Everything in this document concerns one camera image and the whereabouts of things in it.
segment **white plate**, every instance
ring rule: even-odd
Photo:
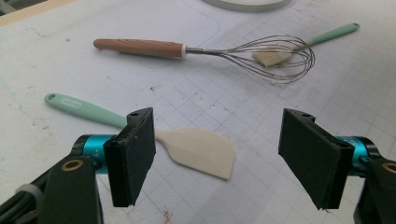
[[[291,0],[203,0],[215,7],[240,12],[263,12],[278,9]]]

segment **wooden handle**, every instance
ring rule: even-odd
[[[96,39],[93,41],[93,45],[97,49],[111,49],[122,53],[156,57],[184,58],[186,55],[185,45],[157,40]]]

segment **scratch mark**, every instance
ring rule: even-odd
[[[164,210],[163,211],[163,214],[165,215],[165,217],[166,217],[166,221],[163,223],[163,224],[171,224],[171,221],[172,221],[172,213],[170,213],[170,212],[168,212],[167,210]]]
[[[22,105],[21,103],[18,102],[15,92],[7,85],[7,83],[3,80],[3,77],[1,75],[0,75],[0,86],[3,87],[3,89],[8,93],[9,98],[17,104],[18,110],[20,110],[22,114],[29,116],[29,113],[22,109]]]
[[[41,37],[49,38],[49,36],[43,35],[43,34],[39,33],[35,28],[28,28],[27,30],[32,30],[32,31],[34,31],[37,35],[39,35],[39,36],[41,36]]]
[[[157,86],[152,86],[149,89],[155,93],[156,90],[158,90],[161,87],[161,85],[157,85]]]

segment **screw hole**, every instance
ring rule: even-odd
[[[62,165],[62,170],[63,171],[75,171],[79,167],[82,166],[84,162],[82,160],[72,160],[72,161],[67,161]]]
[[[55,96],[56,96],[55,94],[51,94],[51,95],[47,96],[47,99],[52,100],[53,98],[55,98]]]

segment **spatula head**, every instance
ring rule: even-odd
[[[264,67],[284,63],[291,57],[289,49],[268,48],[253,53],[253,58]]]
[[[177,163],[204,173],[229,179],[235,161],[235,149],[223,136],[197,128],[156,132]]]

